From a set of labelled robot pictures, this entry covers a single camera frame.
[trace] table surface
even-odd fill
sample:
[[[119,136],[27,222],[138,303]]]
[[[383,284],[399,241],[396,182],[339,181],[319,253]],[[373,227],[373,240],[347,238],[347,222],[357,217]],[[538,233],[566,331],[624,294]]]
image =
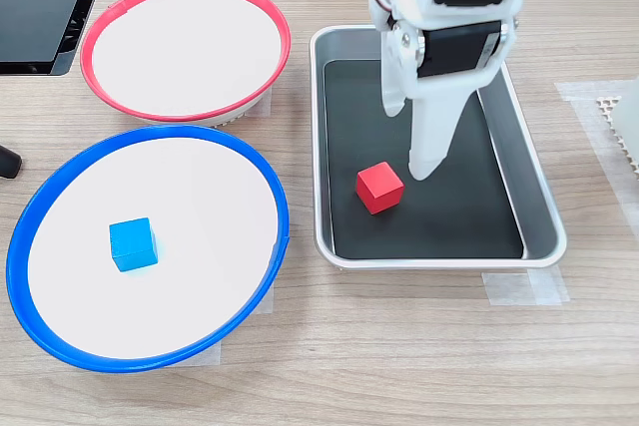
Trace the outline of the table surface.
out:
[[[97,0],[91,21],[115,1]],[[478,272],[342,272],[320,257],[309,40],[367,23],[366,0],[274,1],[293,50],[273,114],[225,128],[266,156],[289,197],[274,313],[225,339],[220,366],[112,376],[43,352],[2,294],[0,424],[637,424],[639,243],[554,83],[635,77],[639,0],[525,0],[520,15],[508,66],[570,242],[571,301],[546,307],[490,306]],[[17,180],[0,180],[0,262],[54,170],[141,125],[93,95],[77,57],[63,77],[0,78],[0,143],[25,159]]]

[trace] tape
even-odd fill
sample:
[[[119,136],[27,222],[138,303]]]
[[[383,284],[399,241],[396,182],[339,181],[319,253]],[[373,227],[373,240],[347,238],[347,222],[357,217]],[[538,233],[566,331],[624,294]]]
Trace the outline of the tape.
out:
[[[222,343],[218,342],[201,353],[191,356],[184,361],[172,364],[169,368],[190,368],[193,366],[217,366],[222,358]]]
[[[264,295],[262,301],[256,306],[256,309],[253,310],[254,314],[271,314],[273,313],[273,305],[275,303],[275,290],[274,287],[271,286],[267,294]],[[193,367],[193,366],[217,366],[220,364],[222,360],[222,341],[214,344],[210,348],[205,349],[201,353],[196,354],[195,356],[191,356],[189,359],[185,359],[176,364],[172,364],[169,366],[170,368],[182,368],[182,367]]]
[[[560,306],[570,301],[557,265],[522,273],[483,273],[492,306]]]
[[[271,99],[273,98],[273,87],[264,92],[262,98],[245,113],[246,117],[265,118],[271,116]]]
[[[624,93],[632,85],[632,80],[555,84],[561,97],[570,102],[575,111],[621,210],[639,239],[639,182],[622,146],[606,122],[604,112],[597,106],[600,97],[623,99]]]

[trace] wooden block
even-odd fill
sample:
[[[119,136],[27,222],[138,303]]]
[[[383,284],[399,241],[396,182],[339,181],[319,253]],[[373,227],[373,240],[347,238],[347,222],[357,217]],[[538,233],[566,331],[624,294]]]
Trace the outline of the wooden block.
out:
[[[387,162],[357,174],[357,195],[371,214],[394,207],[401,201],[404,184]]]
[[[109,233],[111,257],[120,271],[129,271],[158,262],[156,238],[148,218],[110,224]]]

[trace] gray tray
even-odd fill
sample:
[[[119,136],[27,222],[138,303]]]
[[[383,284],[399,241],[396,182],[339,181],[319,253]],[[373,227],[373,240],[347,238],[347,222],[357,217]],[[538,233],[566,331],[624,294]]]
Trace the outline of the gray tray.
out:
[[[331,27],[311,41],[316,243],[344,269],[501,269],[555,264],[566,233],[505,66],[464,109],[448,158],[425,181],[408,172],[411,104],[381,107],[379,35]],[[370,215],[358,171],[387,161],[401,203]]]

